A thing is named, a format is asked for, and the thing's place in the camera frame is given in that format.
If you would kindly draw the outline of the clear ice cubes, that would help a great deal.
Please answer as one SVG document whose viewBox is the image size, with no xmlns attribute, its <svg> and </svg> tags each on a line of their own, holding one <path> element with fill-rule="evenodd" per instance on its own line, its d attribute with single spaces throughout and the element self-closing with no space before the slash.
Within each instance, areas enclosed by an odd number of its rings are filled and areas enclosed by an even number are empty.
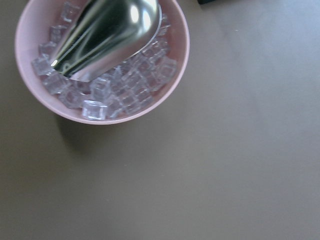
<svg viewBox="0 0 320 240">
<path fill-rule="evenodd" d="M 112 122 L 143 112 L 164 95 L 163 89 L 175 80 L 178 62 L 170 58 L 167 37 L 172 25 L 162 13 L 159 32 L 143 50 L 91 81 L 77 81 L 57 73 L 49 55 L 66 30 L 51 27 L 52 40 L 38 46 L 39 56 L 31 62 L 46 92 L 63 111 L 86 121 Z"/>
</svg>

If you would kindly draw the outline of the steel ice scoop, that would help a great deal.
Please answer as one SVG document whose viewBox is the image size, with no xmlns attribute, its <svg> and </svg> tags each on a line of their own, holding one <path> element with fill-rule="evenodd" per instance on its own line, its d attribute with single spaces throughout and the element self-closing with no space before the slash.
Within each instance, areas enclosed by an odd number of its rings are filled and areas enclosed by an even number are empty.
<svg viewBox="0 0 320 240">
<path fill-rule="evenodd" d="M 89 0 L 50 58 L 51 67 L 90 82 L 143 50 L 159 32 L 157 0 Z"/>
</svg>

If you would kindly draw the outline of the pink bowl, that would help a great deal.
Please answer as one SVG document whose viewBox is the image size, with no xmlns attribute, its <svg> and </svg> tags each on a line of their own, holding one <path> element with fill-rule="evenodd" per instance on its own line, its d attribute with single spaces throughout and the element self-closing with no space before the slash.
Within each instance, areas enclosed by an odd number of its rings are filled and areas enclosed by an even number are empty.
<svg viewBox="0 0 320 240">
<path fill-rule="evenodd" d="M 59 22 L 63 9 L 62 0 L 30 0 L 24 8 L 15 33 L 15 59 L 25 85 L 34 97 L 50 111 L 74 122 L 89 125 L 112 125 L 137 119 L 165 101 L 175 90 L 185 72 L 190 52 L 190 34 L 185 15 L 176 0 L 161 0 L 159 4 L 170 20 L 167 32 L 170 46 L 168 57 L 176 60 L 176 73 L 172 80 L 156 91 L 153 102 L 133 115 L 121 115 L 118 119 L 97 121 L 87 120 L 76 109 L 68 109 L 57 97 L 50 95 L 40 78 L 36 75 L 31 62 L 39 55 L 38 45 L 49 39 L 48 30 Z"/>
</svg>

